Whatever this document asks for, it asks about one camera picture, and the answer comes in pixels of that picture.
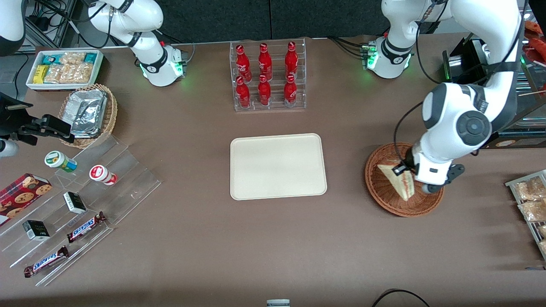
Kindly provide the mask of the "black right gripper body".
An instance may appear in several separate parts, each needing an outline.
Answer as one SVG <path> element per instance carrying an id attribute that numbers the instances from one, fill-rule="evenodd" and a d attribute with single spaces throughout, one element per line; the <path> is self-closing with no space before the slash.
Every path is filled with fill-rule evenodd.
<path id="1" fill-rule="evenodd" d="M 33 117 L 26 111 L 28 107 L 33 107 L 33 104 L 19 101 L 4 93 L 0 94 L 0 137 L 2 141 L 12 139 L 34 145 L 33 136 L 23 135 L 20 132 L 21 128 L 32 123 Z"/>

